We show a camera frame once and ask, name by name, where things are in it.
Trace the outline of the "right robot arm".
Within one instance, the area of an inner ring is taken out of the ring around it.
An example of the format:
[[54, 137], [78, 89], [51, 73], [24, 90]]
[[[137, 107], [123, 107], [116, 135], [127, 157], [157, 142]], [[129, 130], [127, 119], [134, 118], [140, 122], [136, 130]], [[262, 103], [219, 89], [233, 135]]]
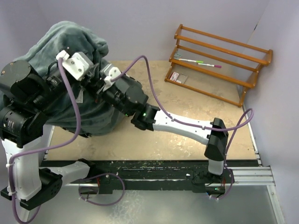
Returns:
[[223, 120], [215, 118], [209, 122], [170, 113], [162, 106], [149, 104], [149, 97], [137, 80], [127, 75], [117, 81], [113, 81], [113, 78], [112, 75], [100, 76], [100, 89], [97, 92], [100, 99], [131, 117], [131, 123], [140, 130], [178, 134], [205, 145], [208, 179], [219, 182], [224, 178], [228, 133]]

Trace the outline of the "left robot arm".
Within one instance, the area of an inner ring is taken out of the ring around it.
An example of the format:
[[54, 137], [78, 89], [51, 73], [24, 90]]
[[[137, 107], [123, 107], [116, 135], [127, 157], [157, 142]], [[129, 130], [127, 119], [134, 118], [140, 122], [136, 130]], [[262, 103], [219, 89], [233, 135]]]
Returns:
[[40, 207], [57, 195], [62, 186], [96, 178], [96, 165], [85, 159], [58, 168], [39, 168], [37, 148], [49, 117], [46, 110], [63, 94], [75, 104], [72, 85], [75, 72], [86, 75], [89, 68], [73, 60], [58, 59], [56, 69], [40, 77], [30, 63], [11, 62], [0, 74], [4, 108], [0, 111], [0, 138], [7, 156], [8, 186], [0, 193], [6, 199], [20, 201], [26, 210]]

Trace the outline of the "green capped white marker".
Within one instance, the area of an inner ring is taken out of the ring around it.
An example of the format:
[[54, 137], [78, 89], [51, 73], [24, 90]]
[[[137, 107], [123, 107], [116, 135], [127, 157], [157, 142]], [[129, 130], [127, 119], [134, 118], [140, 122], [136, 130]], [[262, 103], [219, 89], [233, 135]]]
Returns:
[[191, 62], [191, 63], [204, 63], [203, 61], [191, 60], [191, 59], [183, 59], [179, 58], [179, 61]]

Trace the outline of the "pink capped white marker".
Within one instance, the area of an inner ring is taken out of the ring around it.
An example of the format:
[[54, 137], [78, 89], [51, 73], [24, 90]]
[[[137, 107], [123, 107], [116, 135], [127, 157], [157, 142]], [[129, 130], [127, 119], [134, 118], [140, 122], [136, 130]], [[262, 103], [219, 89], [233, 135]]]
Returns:
[[207, 63], [197, 63], [197, 64], [203, 66], [215, 67], [215, 68], [222, 68], [221, 65], [214, 65], [214, 64], [207, 64]]

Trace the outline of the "red and white card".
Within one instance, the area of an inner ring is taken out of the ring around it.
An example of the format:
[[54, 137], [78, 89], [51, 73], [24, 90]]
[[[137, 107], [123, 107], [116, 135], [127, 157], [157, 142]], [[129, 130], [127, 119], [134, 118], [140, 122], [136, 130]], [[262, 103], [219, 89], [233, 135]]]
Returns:
[[179, 73], [177, 73], [177, 72], [173, 72], [173, 73], [171, 74], [171, 76], [170, 76], [170, 80], [176, 82], [178, 76], [179, 76]]

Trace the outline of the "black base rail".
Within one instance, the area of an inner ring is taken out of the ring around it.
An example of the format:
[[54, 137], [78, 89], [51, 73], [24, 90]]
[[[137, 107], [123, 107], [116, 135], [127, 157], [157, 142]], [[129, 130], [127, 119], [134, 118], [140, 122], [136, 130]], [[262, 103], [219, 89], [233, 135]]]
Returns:
[[98, 160], [91, 163], [92, 170], [87, 177], [70, 183], [99, 186], [100, 194], [125, 189], [222, 195], [226, 186], [235, 181], [231, 169], [225, 169], [221, 175], [209, 173], [205, 160]]

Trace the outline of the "aluminium frame rail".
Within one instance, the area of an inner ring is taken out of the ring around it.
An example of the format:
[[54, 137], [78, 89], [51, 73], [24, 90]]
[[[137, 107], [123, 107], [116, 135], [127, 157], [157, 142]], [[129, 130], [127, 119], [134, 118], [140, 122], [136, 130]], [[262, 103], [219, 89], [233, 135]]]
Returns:
[[258, 162], [257, 167], [234, 167], [235, 186], [265, 186], [270, 198], [271, 207], [273, 209], [275, 220], [278, 224], [284, 224], [285, 218], [280, 207], [280, 203], [276, 191], [276, 183], [270, 166], [263, 165], [260, 153], [256, 146], [255, 137], [253, 135], [251, 124], [248, 123], [250, 137]]

